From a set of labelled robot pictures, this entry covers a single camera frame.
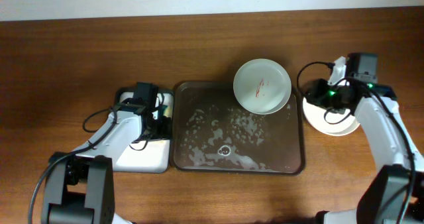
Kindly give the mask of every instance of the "white plate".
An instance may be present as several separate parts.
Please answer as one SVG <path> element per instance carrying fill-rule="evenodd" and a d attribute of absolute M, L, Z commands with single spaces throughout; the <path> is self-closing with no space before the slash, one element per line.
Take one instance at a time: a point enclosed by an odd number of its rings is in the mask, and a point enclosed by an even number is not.
<path fill-rule="evenodd" d="M 278 111 L 287 103 L 292 82 L 278 63 L 255 59 L 238 69 L 233 89 L 237 101 L 246 110 L 266 115 Z"/>
<path fill-rule="evenodd" d="M 352 115 L 349 115 L 347 119 L 345 119 L 343 122 L 337 124 L 337 125 L 330 125 L 330 123 L 336 123 L 337 121 L 340 121 L 343 119 L 350 110 L 347 109 L 343 115 L 341 114 L 334 114 L 334 113 L 328 113 L 327 114 L 327 121 L 324 120 L 324 113 L 325 110 L 323 108 L 320 108 L 318 106 L 312 105 L 308 102 L 306 102 L 306 98 L 303 98 L 303 113 L 305 114 L 305 117 L 307 121 L 318 131 L 327 134 L 327 135 L 333 135 L 333 136 L 343 136 L 348 135 L 354 130 L 356 130 L 359 127 L 359 123 L 356 120 L 356 118 Z"/>

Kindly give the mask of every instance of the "brown wooden surface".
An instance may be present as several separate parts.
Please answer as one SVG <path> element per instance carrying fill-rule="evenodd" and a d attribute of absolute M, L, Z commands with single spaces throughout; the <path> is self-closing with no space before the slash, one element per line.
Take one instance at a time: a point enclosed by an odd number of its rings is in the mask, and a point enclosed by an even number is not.
<path fill-rule="evenodd" d="M 81 122 L 111 105 L 120 87 L 231 81 L 254 58 L 279 62 L 294 84 L 304 64 L 357 51 L 379 54 L 379 82 L 395 89 L 423 152 L 422 7 L 2 22 L 0 223 L 25 222 L 49 156 L 89 138 Z M 319 76 L 328 71 L 311 68 L 302 83 Z M 307 166 L 299 176 L 172 167 L 164 174 L 115 173 L 116 212 L 138 223 L 252 223 L 355 207 L 376 174 L 362 129 L 339 138 L 307 122 L 304 130 Z"/>

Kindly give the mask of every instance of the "red mark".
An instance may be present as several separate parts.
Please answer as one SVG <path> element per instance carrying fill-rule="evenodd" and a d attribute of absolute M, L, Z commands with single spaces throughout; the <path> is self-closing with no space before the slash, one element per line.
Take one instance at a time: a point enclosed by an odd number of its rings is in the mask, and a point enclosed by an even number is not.
<path fill-rule="evenodd" d="M 259 96 L 259 91 L 260 91 L 260 86 L 264 86 L 264 78 L 262 78 L 262 80 L 260 81 L 258 87 L 256 88 L 256 97 Z"/>

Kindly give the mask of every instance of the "black tray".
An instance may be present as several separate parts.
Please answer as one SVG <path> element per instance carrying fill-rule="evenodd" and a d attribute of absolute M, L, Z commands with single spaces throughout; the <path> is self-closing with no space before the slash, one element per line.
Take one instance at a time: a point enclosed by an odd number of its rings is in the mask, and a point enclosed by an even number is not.
<path fill-rule="evenodd" d="M 176 90 L 172 164 L 185 171 L 299 174 L 305 168 L 301 102 L 293 88 L 270 115 L 242 108 L 233 84 L 186 82 Z"/>

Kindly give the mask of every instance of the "dark metal tray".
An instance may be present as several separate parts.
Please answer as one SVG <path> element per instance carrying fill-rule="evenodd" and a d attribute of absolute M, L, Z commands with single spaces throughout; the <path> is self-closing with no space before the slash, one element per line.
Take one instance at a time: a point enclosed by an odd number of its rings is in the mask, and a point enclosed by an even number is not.
<path fill-rule="evenodd" d="M 299 174 L 305 168 L 301 102 L 256 115 L 233 84 L 186 82 L 176 90 L 171 163 L 185 171 Z"/>

